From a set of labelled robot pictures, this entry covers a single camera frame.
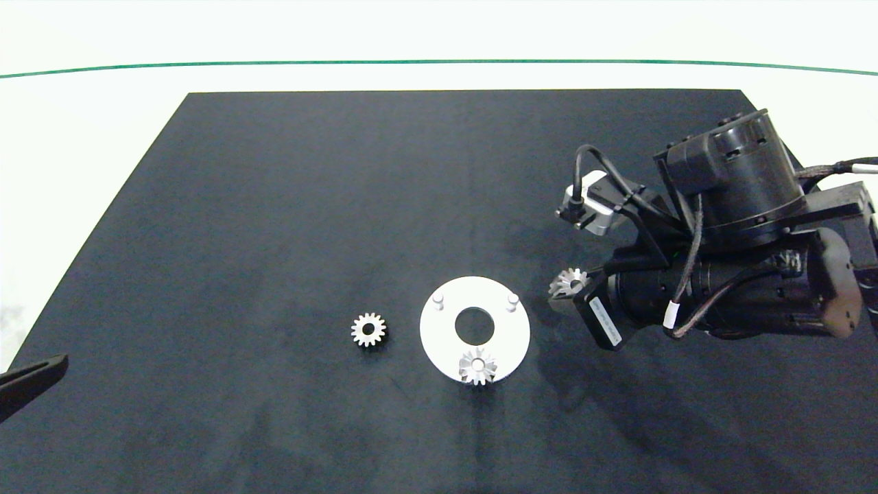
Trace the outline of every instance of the spur gear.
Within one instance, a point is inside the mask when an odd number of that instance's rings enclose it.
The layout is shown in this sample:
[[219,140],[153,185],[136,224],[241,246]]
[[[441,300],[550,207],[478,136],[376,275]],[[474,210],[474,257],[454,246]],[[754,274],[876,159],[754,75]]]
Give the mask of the spur gear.
[[464,353],[460,359],[460,380],[466,384],[485,385],[493,382],[497,374],[497,363],[484,350]]
[[350,336],[354,337],[354,341],[360,345],[368,347],[377,345],[386,333],[387,326],[385,320],[381,316],[372,312],[359,316],[354,325],[350,327]]
[[586,274],[579,268],[567,268],[558,273],[558,276],[549,285],[551,298],[570,298],[582,289],[586,282]]

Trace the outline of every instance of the cable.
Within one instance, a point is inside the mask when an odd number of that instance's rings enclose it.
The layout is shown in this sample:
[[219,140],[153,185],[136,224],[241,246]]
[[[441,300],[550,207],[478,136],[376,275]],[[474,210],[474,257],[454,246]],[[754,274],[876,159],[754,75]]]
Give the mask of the cable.
[[673,293],[673,298],[671,299],[674,303],[680,303],[680,298],[683,297],[683,292],[686,291],[686,284],[689,282],[689,278],[692,277],[692,271],[695,268],[695,258],[698,257],[698,249],[702,246],[703,227],[704,208],[702,205],[702,195],[698,193],[695,195],[695,225],[692,232],[692,244],[689,245],[689,253],[686,256],[686,264],[680,276],[680,284],[677,285],[677,290]]
[[704,230],[704,207],[702,204],[702,195],[695,195],[695,225],[692,230],[692,243],[689,245],[689,253],[686,255],[686,264],[683,265],[683,273],[680,275],[680,283],[673,292],[673,297],[667,303],[665,309],[665,320],[662,326],[666,331],[672,331],[677,324],[677,312],[680,310],[680,299],[686,291],[686,285],[692,278],[692,271],[695,269],[695,260],[698,258],[698,249],[702,245],[702,232]]
[[634,193],[634,191],[631,190],[631,187],[628,186],[628,183],[625,182],[625,179],[622,177],[622,174],[619,173],[619,170],[615,167],[613,162],[609,161],[609,158],[607,158],[607,156],[604,155],[600,149],[597,149],[595,146],[592,146],[591,144],[583,144],[576,149],[576,166],[574,169],[575,176],[573,177],[573,196],[572,196],[574,200],[576,200],[577,198],[579,198],[579,199],[582,198],[582,177],[580,176],[580,173],[581,173],[582,155],[586,152],[591,153],[592,156],[594,156],[594,158],[598,160],[598,163],[601,164],[601,167],[604,169],[604,171],[607,173],[607,175],[609,175],[610,179],[613,181],[615,188],[620,193],[622,193],[626,198],[630,198],[631,201],[637,205],[637,207],[639,207],[645,211],[649,211],[653,216],[659,218],[662,222],[665,222],[668,225],[671,225],[672,227],[674,227],[677,230],[684,229],[683,223],[680,220],[678,220],[677,218],[674,218],[673,216],[671,216],[667,212],[662,211],[661,209],[658,209],[657,207],[653,206],[649,202],[646,202],[646,200],[644,198],[642,198],[642,197],[640,197],[640,195]]
[[674,339],[680,339],[686,336],[686,333],[689,332],[696,324],[698,324],[703,318],[704,315],[707,314],[708,310],[712,308],[716,303],[723,298],[724,295],[728,294],[732,289],[740,287],[747,281],[756,280],[757,278],[762,278],[763,276],[767,276],[769,274],[775,274],[780,272],[780,268],[776,265],[770,264],[761,264],[757,267],[753,267],[751,269],[745,269],[742,272],[735,275],[731,280],[723,283],[707,300],[705,300],[698,308],[692,313],[689,319],[683,323],[683,325],[676,329],[668,329],[665,328],[665,333]]
[[878,173],[878,156],[854,158],[835,164],[809,166],[796,171],[795,177],[804,180],[802,190],[809,193],[817,185],[817,182],[837,173]]

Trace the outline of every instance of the white cable tie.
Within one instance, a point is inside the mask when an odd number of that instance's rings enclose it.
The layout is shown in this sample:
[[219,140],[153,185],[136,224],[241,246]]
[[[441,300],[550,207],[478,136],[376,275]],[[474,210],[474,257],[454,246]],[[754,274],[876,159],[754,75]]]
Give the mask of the white cable tie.
[[677,311],[678,310],[680,310],[679,303],[674,303],[674,301],[669,301],[667,303],[667,309],[665,309],[665,321],[661,325],[665,326],[669,330],[672,330],[673,326],[677,323]]
[[851,167],[853,173],[878,173],[878,164],[855,164]]

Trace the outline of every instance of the plate center hole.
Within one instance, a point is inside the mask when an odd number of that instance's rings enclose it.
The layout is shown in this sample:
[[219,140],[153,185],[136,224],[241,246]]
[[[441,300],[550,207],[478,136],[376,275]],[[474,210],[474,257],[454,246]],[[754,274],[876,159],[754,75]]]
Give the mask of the plate center hole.
[[454,328],[460,339],[468,345],[484,345],[493,336],[493,319],[484,310],[470,307],[457,315]]

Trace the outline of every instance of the green line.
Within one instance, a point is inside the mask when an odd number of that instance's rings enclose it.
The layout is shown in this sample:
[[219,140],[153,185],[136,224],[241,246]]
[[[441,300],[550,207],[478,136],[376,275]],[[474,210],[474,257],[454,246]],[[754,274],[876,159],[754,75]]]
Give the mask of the green line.
[[128,65],[102,65],[98,67],[80,67],[78,69],[40,70],[37,72],[20,72],[17,74],[0,74],[0,79],[13,77],[49,76],[52,74],[70,74],[73,72],[92,72],[95,70],[119,69],[156,69],[159,67],[217,67],[247,65],[436,65],[463,63],[627,63],[649,65],[714,65],[723,67],[754,67],[758,69],[807,70],[810,72],[831,72],[835,74],[854,74],[856,76],[878,76],[871,70],[833,69],[829,67],[807,67],[804,65],[783,65],[779,63],[752,62],[716,62],[710,60],[624,60],[624,59],[449,59],[449,60],[262,60],[251,62],[168,62],[168,63],[132,63]]

